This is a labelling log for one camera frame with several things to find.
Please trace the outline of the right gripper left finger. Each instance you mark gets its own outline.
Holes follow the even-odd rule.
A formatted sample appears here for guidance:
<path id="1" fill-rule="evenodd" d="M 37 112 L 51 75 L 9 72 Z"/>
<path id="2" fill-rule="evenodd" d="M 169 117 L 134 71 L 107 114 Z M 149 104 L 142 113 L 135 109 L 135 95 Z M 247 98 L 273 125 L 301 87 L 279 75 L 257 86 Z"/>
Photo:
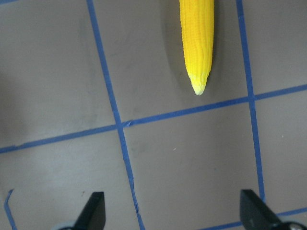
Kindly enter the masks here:
<path id="1" fill-rule="evenodd" d="M 93 192 L 73 225 L 74 230 L 103 230 L 106 224 L 104 192 Z"/>

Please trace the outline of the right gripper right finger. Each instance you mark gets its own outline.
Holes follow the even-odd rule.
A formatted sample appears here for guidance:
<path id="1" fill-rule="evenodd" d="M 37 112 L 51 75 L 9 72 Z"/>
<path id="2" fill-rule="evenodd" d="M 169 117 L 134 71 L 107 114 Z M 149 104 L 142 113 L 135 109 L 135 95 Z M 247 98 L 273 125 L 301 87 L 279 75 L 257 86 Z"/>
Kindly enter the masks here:
<path id="1" fill-rule="evenodd" d="M 283 224 L 251 189 L 240 191 L 239 216 L 246 230 L 276 230 Z"/>

